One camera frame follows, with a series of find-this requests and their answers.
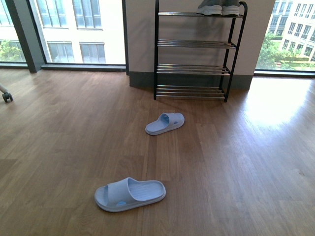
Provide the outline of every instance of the white building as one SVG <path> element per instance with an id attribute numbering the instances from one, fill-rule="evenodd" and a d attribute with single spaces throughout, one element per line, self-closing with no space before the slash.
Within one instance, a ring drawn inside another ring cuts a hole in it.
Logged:
<path id="1" fill-rule="evenodd" d="M 282 36 L 288 20 L 293 0 L 277 0 L 272 10 L 268 29 L 274 35 Z"/>
<path id="2" fill-rule="evenodd" d="M 292 5 L 280 48 L 301 50 L 301 56 L 315 61 L 315 2 L 300 0 Z"/>
<path id="3" fill-rule="evenodd" d="M 0 0 L 0 41 L 18 37 Z M 125 64 L 122 2 L 30 0 L 47 62 Z"/>

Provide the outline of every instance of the building window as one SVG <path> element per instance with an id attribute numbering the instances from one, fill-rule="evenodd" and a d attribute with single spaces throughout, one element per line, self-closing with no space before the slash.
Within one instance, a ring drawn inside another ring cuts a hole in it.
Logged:
<path id="1" fill-rule="evenodd" d="M 66 27 L 63 0 L 37 0 L 44 27 Z"/>
<path id="2" fill-rule="evenodd" d="M 274 9 L 272 10 L 272 13 L 276 13 L 277 12 L 278 5 L 279 5 L 279 3 L 276 2 L 275 5 L 274 5 Z"/>
<path id="3" fill-rule="evenodd" d="M 285 26 L 286 21 L 287 21 L 287 16 L 282 16 L 280 23 L 279 23 L 279 26 Z"/>
<path id="4" fill-rule="evenodd" d="M 311 58 L 311 61 L 315 61 L 315 52 L 314 52 L 314 54 L 313 54 L 313 56 Z"/>
<path id="5" fill-rule="evenodd" d="M 102 43 L 80 43 L 83 63 L 105 64 L 105 50 Z"/>
<path id="6" fill-rule="evenodd" d="M 299 13 L 300 11 L 300 8 L 301 8 L 301 4 L 297 4 L 297 7 L 296 7 L 296 10 L 295 10 L 295 13 L 294 13 L 294 16 L 297 16 L 297 14 Z"/>
<path id="7" fill-rule="evenodd" d="M 288 44 L 289 40 L 285 40 L 282 49 L 287 49 Z"/>
<path id="8" fill-rule="evenodd" d="M 291 44 L 290 44 L 290 49 L 294 49 L 295 48 L 295 42 L 291 42 Z"/>
<path id="9" fill-rule="evenodd" d="M 298 44 L 297 47 L 296 47 L 296 50 L 302 50 L 304 47 L 303 44 Z"/>
<path id="10" fill-rule="evenodd" d="M 279 14 L 282 14 L 284 12 L 285 2 L 281 3 Z"/>
<path id="11" fill-rule="evenodd" d="M 310 26 L 305 26 L 304 31 L 303 31 L 303 34 L 302 34 L 302 38 L 303 38 L 303 39 L 306 39 L 306 38 L 307 38 L 307 36 L 308 36 L 309 33 L 310 33 L 310 29 L 311 29 Z"/>
<path id="12" fill-rule="evenodd" d="M 279 16 L 274 16 L 271 20 L 270 26 L 276 26 L 278 23 Z"/>
<path id="13" fill-rule="evenodd" d="M 313 4 L 310 4 L 309 9 L 307 10 L 307 13 L 305 14 L 305 18 L 309 18 L 310 17 L 310 13 L 312 11 L 313 6 L 314 6 Z"/>
<path id="14" fill-rule="evenodd" d="M 303 4 L 303 7 L 302 7 L 302 10 L 301 10 L 301 13 L 300 13 L 300 17 L 303 17 L 303 14 L 304 14 L 305 9 L 306 9 L 306 5 L 307 4 Z"/>
<path id="15" fill-rule="evenodd" d="M 289 13 L 290 13 L 291 7 L 292 7 L 292 3 L 289 2 L 289 3 L 287 4 L 287 8 L 286 8 L 286 11 L 285 11 L 286 14 L 289 14 Z"/>
<path id="16" fill-rule="evenodd" d="M 282 29 L 277 30 L 277 35 L 278 36 L 282 36 L 283 33 L 284 33 L 284 31 Z"/>
<path id="17" fill-rule="evenodd" d="M 0 0 L 0 26 L 13 26 L 5 0 Z"/>
<path id="18" fill-rule="evenodd" d="M 313 34 L 312 34 L 311 38 L 310 38 L 310 41 L 315 42 L 315 30 L 314 30 L 314 32 L 313 32 Z"/>
<path id="19" fill-rule="evenodd" d="M 1 46 L 6 48 L 4 53 L 0 54 L 1 62 L 26 62 L 18 40 L 0 40 L 0 48 Z"/>
<path id="20" fill-rule="evenodd" d="M 54 63 L 74 63 L 72 44 L 48 42 L 52 62 Z"/>
<path id="21" fill-rule="evenodd" d="M 298 25 L 297 25 L 296 32 L 295 32 L 294 36 L 297 36 L 297 37 L 300 36 L 300 32 L 301 32 L 301 30 L 302 30 L 302 27 L 303 27 L 302 24 L 298 24 Z"/>
<path id="22" fill-rule="evenodd" d="M 313 48 L 309 45 L 306 47 L 304 55 L 306 55 L 307 57 L 309 57 L 311 55 Z"/>
<path id="23" fill-rule="evenodd" d="M 101 28 L 98 0 L 73 0 L 77 28 Z"/>
<path id="24" fill-rule="evenodd" d="M 289 28 L 289 31 L 288 31 L 287 33 L 288 33 L 288 34 L 292 34 L 294 28 L 295 28 L 295 23 L 291 23 L 290 28 Z"/>

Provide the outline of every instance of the shoe rack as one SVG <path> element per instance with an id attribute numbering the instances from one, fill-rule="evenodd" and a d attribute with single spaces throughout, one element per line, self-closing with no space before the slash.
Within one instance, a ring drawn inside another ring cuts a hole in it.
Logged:
<path id="1" fill-rule="evenodd" d="M 239 16 L 220 16 L 210 15 L 204 16 L 194 12 L 160 12 L 159 0 L 156 0 L 155 12 L 155 56 L 154 56 L 154 100 L 157 97 L 168 98 L 183 98 L 183 99 L 210 99 L 222 100 L 227 102 L 230 92 L 235 65 L 239 47 L 241 44 L 242 34 L 247 15 L 247 4 L 244 1 L 240 2 L 240 7 L 243 6 L 244 14 Z M 172 40 L 159 38 L 159 19 L 160 17 L 216 17 L 230 18 L 231 27 L 227 41 L 196 41 L 196 40 Z M 237 43 L 232 42 L 234 34 L 234 26 L 236 20 L 241 20 L 242 24 L 238 32 Z M 194 65 L 194 64 L 165 64 L 158 59 L 159 47 L 173 48 L 204 48 L 204 49 L 222 49 L 225 50 L 225 57 L 222 66 L 212 65 Z M 232 50 L 235 50 L 234 59 L 231 68 L 227 67 L 227 60 Z M 197 86 L 170 86 L 159 83 L 159 74 L 182 74 L 182 75 L 217 75 L 220 77 L 220 82 L 217 87 L 197 87 Z M 227 87 L 223 89 L 223 81 L 228 79 Z"/>

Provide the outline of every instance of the slipper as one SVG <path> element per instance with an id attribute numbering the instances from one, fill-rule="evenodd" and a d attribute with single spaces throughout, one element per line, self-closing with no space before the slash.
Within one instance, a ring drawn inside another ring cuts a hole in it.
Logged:
<path id="1" fill-rule="evenodd" d="M 181 113 L 163 113 L 156 121 L 147 125 L 146 132 L 150 135 L 158 135 L 181 127 L 184 121 L 185 118 Z"/>
<path id="2" fill-rule="evenodd" d="M 100 187 L 95 192 L 95 201 L 103 210 L 119 212 L 161 201 L 166 194 L 160 181 L 136 181 L 125 178 Z"/>

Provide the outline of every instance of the caster wheel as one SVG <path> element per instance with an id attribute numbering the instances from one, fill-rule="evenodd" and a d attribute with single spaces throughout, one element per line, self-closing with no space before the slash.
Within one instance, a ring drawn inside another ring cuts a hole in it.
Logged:
<path id="1" fill-rule="evenodd" d="M 13 97 L 10 93 L 6 92 L 4 94 L 2 94 L 2 97 L 4 99 L 4 101 L 7 103 L 8 102 L 8 99 L 10 99 L 11 101 L 13 101 Z"/>

